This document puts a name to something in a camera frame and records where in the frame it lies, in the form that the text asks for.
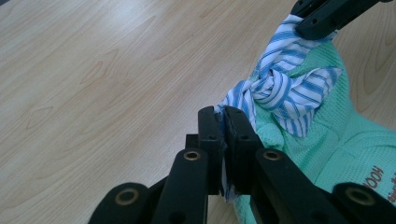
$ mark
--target wood grain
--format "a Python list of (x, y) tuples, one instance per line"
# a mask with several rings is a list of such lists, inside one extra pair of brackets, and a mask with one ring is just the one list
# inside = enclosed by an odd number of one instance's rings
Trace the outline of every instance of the wood grain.
[[(151, 186), (197, 111), (248, 77), (286, 0), (21, 1), (0, 7), (0, 223), (87, 223), (124, 182)], [(356, 108), (396, 130), (396, 3), (334, 41)], [(236, 223), (210, 197), (208, 223)]]

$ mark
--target clothing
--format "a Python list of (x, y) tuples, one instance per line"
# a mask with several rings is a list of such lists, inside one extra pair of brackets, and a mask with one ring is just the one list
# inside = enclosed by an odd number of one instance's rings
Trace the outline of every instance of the clothing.
[[(295, 77), (314, 67), (343, 62), (332, 43), (311, 50), (303, 63), (287, 73)], [(282, 150), (316, 186), (354, 182), (372, 188), (396, 205), (396, 132), (359, 115), (349, 98), (347, 73), (338, 78), (312, 120), (305, 138), (280, 128), (271, 113), (255, 104), (256, 133), (266, 147)], [(241, 223), (255, 223), (249, 196), (234, 203)]]
[[(293, 32), (300, 20), (288, 16), (282, 22), (250, 79), (230, 90), (216, 111), (224, 105), (242, 109), (263, 144), (287, 153), (316, 186), (331, 192), (337, 183), (354, 182), (396, 205), (396, 133), (354, 110), (345, 67), (331, 43), (333, 35), (302, 40)], [(282, 86), (278, 80), (289, 84)], [(320, 101), (293, 102), (296, 87)], [(274, 90), (281, 94), (275, 96)], [(241, 223), (255, 222), (248, 203), (249, 196), (235, 201)]]

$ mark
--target striped fabric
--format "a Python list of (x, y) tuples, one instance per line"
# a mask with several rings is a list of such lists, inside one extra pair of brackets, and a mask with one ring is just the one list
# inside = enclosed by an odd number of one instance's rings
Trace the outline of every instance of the striped fabric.
[(279, 125), (288, 133), (305, 137), (320, 106), (332, 90), (342, 69), (320, 67), (299, 77), (286, 74), (299, 66), (311, 49), (335, 37), (304, 40), (295, 32), (302, 19), (289, 15), (277, 28), (250, 79), (239, 82), (216, 106), (222, 112), (225, 105), (242, 109), (256, 130), (254, 101), (273, 113)]

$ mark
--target wooden surface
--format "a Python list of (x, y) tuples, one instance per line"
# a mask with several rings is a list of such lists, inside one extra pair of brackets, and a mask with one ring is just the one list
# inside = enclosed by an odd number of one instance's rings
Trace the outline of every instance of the wooden surface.
[[(87, 223), (169, 173), (197, 111), (248, 77), (286, 0), (11, 0), (0, 7), (0, 223)], [(334, 40), (356, 108), (396, 130), (396, 2)], [(208, 223), (236, 223), (211, 197)]]

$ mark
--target green cloth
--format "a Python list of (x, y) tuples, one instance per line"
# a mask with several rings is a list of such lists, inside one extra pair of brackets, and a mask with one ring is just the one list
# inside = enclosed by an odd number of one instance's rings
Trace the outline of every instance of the green cloth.
[[(297, 77), (326, 66), (338, 66), (344, 72), (315, 114), (306, 138), (284, 131), (258, 105), (256, 133), (266, 147), (287, 153), (316, 186), (332, 192), (338, 183), (366, 184), (396, 205), (396, 133), (355, 111), (347, 73), (333, 44), (311, 50), (287, 75)], [(241, 223), (255, 223), (249, 200), (241, 196), (234, 203)]]

